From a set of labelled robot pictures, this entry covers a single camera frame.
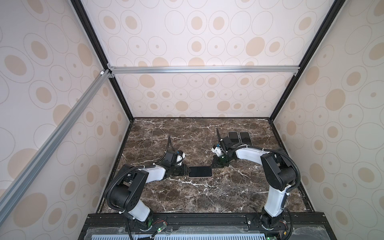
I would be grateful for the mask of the silver phone dark screen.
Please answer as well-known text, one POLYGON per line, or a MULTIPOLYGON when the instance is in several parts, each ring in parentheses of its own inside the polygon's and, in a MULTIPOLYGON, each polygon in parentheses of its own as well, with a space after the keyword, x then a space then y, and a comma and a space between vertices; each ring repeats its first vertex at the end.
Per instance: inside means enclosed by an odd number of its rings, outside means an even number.
POLYGON ((240 142, 238 132, 228 132, 228 137, 234 144, 238 144, 240 142))

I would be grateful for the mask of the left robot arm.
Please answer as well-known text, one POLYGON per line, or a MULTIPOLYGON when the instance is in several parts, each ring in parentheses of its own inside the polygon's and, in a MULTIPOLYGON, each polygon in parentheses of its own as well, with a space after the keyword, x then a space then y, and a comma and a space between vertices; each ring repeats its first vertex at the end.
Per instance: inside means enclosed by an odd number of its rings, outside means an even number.
POLYGON ((152 210, 141 201, 146 184, 170 177, 184 176, 187 166, 183 163, 186 154, 168 150, 159 163, 151 166, 125 164, 108 185, 104 198, 108 206, 128 219, 151 224, 152 210))

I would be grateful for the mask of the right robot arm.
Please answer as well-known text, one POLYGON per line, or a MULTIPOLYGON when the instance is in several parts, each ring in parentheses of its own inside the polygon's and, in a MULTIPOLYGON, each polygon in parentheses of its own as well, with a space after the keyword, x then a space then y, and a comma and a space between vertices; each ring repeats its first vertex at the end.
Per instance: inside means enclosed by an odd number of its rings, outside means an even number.
POLYGON ((291 191, 301 182, 301 173, 295 162, 283 150, 259 148, 245 143, 233 143, 228 137, 219 139, 211 148, 213 167, 227 167, 233 160, 247 160, 263 167, 269 184, 263 215, 276 218, 281 215, 291 191))

